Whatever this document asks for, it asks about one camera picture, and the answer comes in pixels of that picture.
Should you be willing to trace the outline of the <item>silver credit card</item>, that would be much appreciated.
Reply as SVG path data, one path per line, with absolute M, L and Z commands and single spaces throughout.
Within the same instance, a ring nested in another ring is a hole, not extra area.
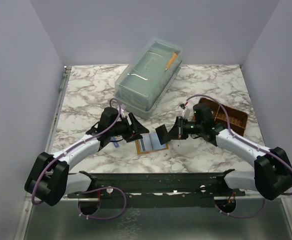
M 150 136 L 148 134 L 143 135 L 141 139 L 138 140 L 139 150 L 141 153 L 149 152 L 152 150 L 152 144 L 150 140 Z

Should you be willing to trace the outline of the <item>black credit card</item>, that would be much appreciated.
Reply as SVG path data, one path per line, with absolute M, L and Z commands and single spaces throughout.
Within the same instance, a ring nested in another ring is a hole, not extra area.
M 159 142 L 161 145 L 164 145 L 164 144 L 171 141 L 169 134 L 168 134 L 168 131 L 167 131 L 167 128 L 164 124 L 157 127 L 155 129 L 155 131 L 156 131 L 156 134 L 158 136 L 158 139 L 159 139 Z

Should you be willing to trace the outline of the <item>tan card holder wallet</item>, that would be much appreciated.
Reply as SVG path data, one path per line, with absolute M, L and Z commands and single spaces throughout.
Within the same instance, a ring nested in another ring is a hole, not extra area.
M 164 145 L 160 144 L 158 136 L 157 136 L 157 134 L 155 132 L 147 133 L 147 134 L 143 134 L 143 135 L 149 135 L 150 136 L 150 140 L 151 140 L 151 144 L 152 144 L 152 150 L 149 151 L 149 152 L 140 152 L 138 140 L 136 140 L 135 143 L 136 143 L 136 150 L 137 150 L 137 154 L 138 155 L 148 154 L 148 153 L 153 153 L 153 152 L 163 151 L 163 150 L 169 149 L 169 146 L 168 146 L 167 143 L 164 144 Z

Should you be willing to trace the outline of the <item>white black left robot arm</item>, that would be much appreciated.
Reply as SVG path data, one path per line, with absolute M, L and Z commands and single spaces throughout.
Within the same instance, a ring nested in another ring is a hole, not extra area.
M 79 141 L 54 154 L 39 154 L 24 189 L 32 195 L 32 199 L 38 198 L 50 206 L 72 193 L 81 193 L 90 198 L 97 190 L 93 177 L 84 171 L 71 174 L 70 170 L 88 156 L 102 150 L 112 137 L 121 136 L 129 143 L 142 139 L 147 133 L 149 130 L 132 113 L 122 116 L 117 109 L 107 107 L 100 120 Z

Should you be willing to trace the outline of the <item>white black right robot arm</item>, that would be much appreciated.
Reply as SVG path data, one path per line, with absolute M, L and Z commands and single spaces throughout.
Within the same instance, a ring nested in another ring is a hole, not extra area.
M 292 169 L 285 151 L 279 147 L 270 149 L 258 146 L 226 129 L 213 119 L 209 105 L 193 106 L 194 121 L 178 116 L 161 142 L 185 140 L 198 135 L 216 147 L 228 150 L 249 163 L 253 171 L 232 170 L 216 183 L 216 191 L 227 196 L 234 189 L 259 192 L 265 199 L 273 200 L 292 187 Z

